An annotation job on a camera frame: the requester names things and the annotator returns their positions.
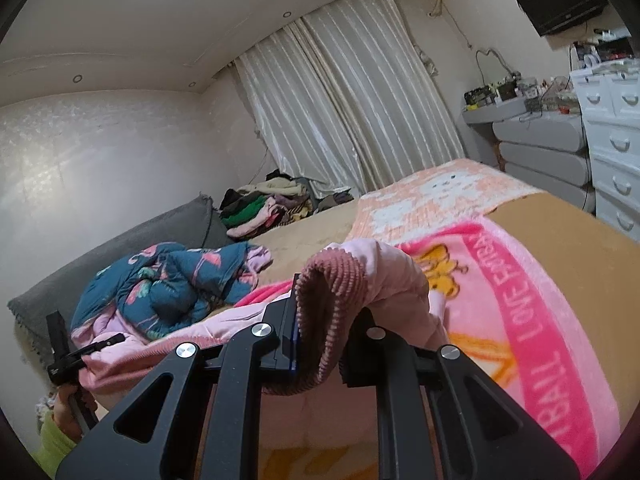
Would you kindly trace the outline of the green sleeve forearm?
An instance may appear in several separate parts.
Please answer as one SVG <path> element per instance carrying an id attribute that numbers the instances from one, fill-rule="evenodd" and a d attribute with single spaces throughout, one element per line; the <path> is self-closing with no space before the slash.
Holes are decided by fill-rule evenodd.
<path id="1" fill-rule="evenodd" d="M 45 411 L 42 414 L 40 427 L 40 448 L 30 456 L 50 479 L 55 477 L 62 460 L 73 451 L 75 446 L 76 442 L 56 426 L 53 411 Z"/>

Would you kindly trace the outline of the person left hand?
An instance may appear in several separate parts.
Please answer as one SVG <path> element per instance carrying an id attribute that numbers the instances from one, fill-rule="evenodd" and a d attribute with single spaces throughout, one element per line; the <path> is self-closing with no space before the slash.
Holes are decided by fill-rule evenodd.
<path id="1" fill-rule="evenodd" d="M 77 389 L 76 385 L 58 387 L 52 414 L 53 421 L 58 429 L 74 442 L 79 442 L 82 438 L 80 423 L 74 414 L 72 404 L 70 404 L 70 401 L 74 400 L 74 394 Z"/>

